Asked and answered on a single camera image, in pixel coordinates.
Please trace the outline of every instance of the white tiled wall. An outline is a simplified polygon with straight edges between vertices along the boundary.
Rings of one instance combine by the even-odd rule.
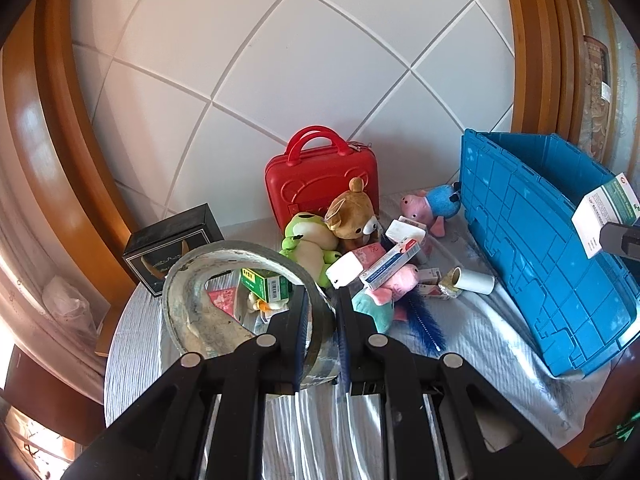
[[[382,193],[452,179],[464,128],[510,127],[508,0],[72,0],[72,30],[142,225],[270,216],[264,167],[309,124],[371,143]]]

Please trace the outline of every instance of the silver screw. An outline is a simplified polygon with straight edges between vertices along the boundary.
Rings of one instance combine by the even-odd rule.
[[[446,354],[442,358],[442,362],[448,368],[460,368],[464,361],[458,354]]]
[[[258,339],[256,339],[255,342],[258,346],[268,348],[269,346],[276,344],[276,338],[271,334],[262,334],[258,336]]]
[[[369,336],[369,344],[371,346],[385,346],[389,342],[389,339],[386,338],[386,335],[382,334],[374,334]]]
[[[200,354],[196,354],[195,352],[189,352],[180,358],[180,364],[185,368],[198,366],[200,361],[202,361],[202,357],[200,357]]]

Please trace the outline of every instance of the black gift box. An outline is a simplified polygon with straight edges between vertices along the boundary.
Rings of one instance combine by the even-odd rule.
[[[164,278],[184,254],[224,240],[208,204],[140,229],[129,237],[122,257],[154,296],[162,295]]]

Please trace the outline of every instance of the brown bear plush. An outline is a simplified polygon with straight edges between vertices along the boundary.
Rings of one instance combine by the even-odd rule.
[[[348,191],[331,202],[324,222],[341,239],[344,253],[378,241],[378,219],[359,176],[350,180]]]

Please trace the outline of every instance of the red handle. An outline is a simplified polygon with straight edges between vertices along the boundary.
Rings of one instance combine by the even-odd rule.
[[[295,134],[293,134],[293,137],[291,137],[289,139],[289,142],[287,143],[287,149],[284,150],[284,154],[285,155],[289,155],[289,152],[298,143],[298,141],[300,139],[302,139],[302,137],[304,137],[309,132],[326,132],[328,134],[338,135],[331,128],[327,128],[326,126],[318,126],[318,125],[316,125],[316,126],[307,126],[306,128],[302,128],[300,131],[298,131]]]
[[[331,141],[331,144],[338,148],[338,155],[340,156],[349,155],[351,153],[351,148],[349,147],[347,142],[333,130],[327,128],[327,131],[315,132],[309,135],[305,135],[304,138],[299,139],[289,152],[287,166],[296,166],[297,164],[300,164],[300,151],[302,150],[302,147],[311,139],[317,139],[318,137],[329,139]]]

